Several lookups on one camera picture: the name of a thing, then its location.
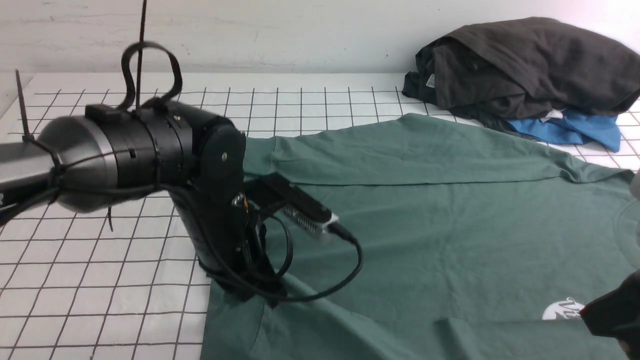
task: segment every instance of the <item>cable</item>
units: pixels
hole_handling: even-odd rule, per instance
[[[23,211],[29,209],[31,206],[35,206],[45,200],[48,200],[51,197],[54,197],[59,191],[60,188],[57,187],[49,188],[43,192],[37,193],[36,195],[26,199],[25,201],[16,204],[15,206],[12,206],[6,211],[3,211],[2,213],[0,213],[0,227],[5,226],[9,221],[18,216]]]
[[[287,228],[287,226],[284,224],[284,222],[282,220],[280,220],[279,218],[267,214],[264,211],[260,211],[258,210],[259,213],[263,213],[265,214],[265,216],[267,216],[268,218],[272,218],[273,220],[276,220],[277,222],[280,223],[280,225],[282,226],[282,229],[284,230],[284,236],[286,238],[287,241],[287,255],[285,256],[284,262],[282,264],[282,267],[279,269],[279,271],[274,275],[274,276],[270,276],[270,277],[266,277],[262,274],[260,274],[256,268],[254,267],[251,259],[249,258],[249,252],[248,249],[243,249],[243,255],[244,255],[244,262],[246,263],[247,268],[249,269],[249,272],[257,279],[260,280],[264,280],[264,281],[278,281],[280,280],[284,274],[289,270],[289,268],[291,267],[291,263],[293,262],[293,241],[291,241],[291,233],[289,232],[289,228]]]
[[[161,185],[160,188],[162,190],[166,190],[166,191],[172,192],[172,193],[174,193],[175,195],[177,195],[179,197],[182,197],[181,192],[180,191],[174,191],[175,188],[173,186]],[[200,224],[200,222],[196,221],[194,223],[198,227],[198,231],[200,231],[200,233],[204,234],[204,231],[202,229],[202,225]],[[353,271],[346,278],[344,278],[344,280],[342,280],[340,283],[336,284],[335,286],[332,286],[331,288],[328,288],[327,290],[321,291],[321,292],[319,292],[319,293],[317,293],[315,295],[309,295],[309,296],[304,296],[304,297],[285,297],[285,296],[275,295],[275,294],[266,292],[264,290],[261,290],[261,289],[257,288],[254,285],[251,285],[250,283],[246,282],[240,275],[238,275],[235,271],[233,271],[233,269],[231,269],[227,265],[227,263],[222,259],[222,256],[220,255],[220,253],[218,253],[218,251],[214,247],[212,247],[211,244],[208,241],[204,241],[204,243],[205,243],[205,246],[207,247],[207,250],[209,252],[211,252],[211,254],[215,258],[215,260],[218,262],[220,267],[222,267],[222,270],[225,273],[227,273],[229,276],[231,276],[233,278],[233,280],[235,280],[235,282],[226,280],[226,279],[221,278],[221,277],[219,277],[217,275],[214,275],[214,274],[210,274],[213,279],[221,280],[221,281],[226,282],[228,284],[231,284],[233,286],[244,288],[246,290],[250,290],[250,291],[254,292],[257,295],[260,295],[261,297],[264,297],[267,300],[274,300],[274,301],[277,301],[277,302],[309,302],[309,301],[321,299],[323,297],[327,297],[327,296],[335,293],[336,291],[339,291],[343,287],[347,286],[347,284],[349,284],[358,275],[358,273],[362,269],[363,254],[362,254],[362,247],[360,246],[360,243],[358,243],[358,241],[353,236],[350,236],[350,239],[345,239],[345,240],[350,242],[356,248],[356,251],[358,253],[358,264],[356,265],[356,267],[353,269]]]

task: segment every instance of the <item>white logo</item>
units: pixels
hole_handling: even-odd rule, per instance
[[[580,310],[584,305],[576,302],[573,298],[566,298],[564,301],[555,302],[542,314],[542,320],[560,320],[580,318]]]

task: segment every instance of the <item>black grid lines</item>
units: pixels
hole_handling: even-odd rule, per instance
[[[253,138],[309,135],[407,113],[479,125],[404,97],[397,87],[245,89],[251,91],[204,88],[182,92],[179,101],[225,115]],[[56,117],[82,115],[83,106],[95,102],[117,105],[123,96],[106,89],[37,92],[27,100],[30,130],[38,134]],[[623,142],[617,153],[597,144],[550,146],[589,162],[637,170],[639,120],[640,102],[619,117]],[[19,141],[19,121],[15,125],[7,136]],[[113,222],[112,233],[104,211],[75,214],[54,204],[31,209],[0,229],[0,328],[6,334],[0,350],[51,360],[147,360],[159,349],[174,360],[198,359],[211,281],[197,265],[171,198],[157,193],[114,207]]]

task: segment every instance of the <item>black object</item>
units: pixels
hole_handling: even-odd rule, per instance
[[[542,118],[569,107],[614,116],[640,96],[640,55],[542,17],[463,26],[423,47],[415,61],[405,96],[447,110],[473,106],[501,119]]]
[[[590,302],[580,316],[593,335],[617,339],[629,359],[640,360],[640,270]]]

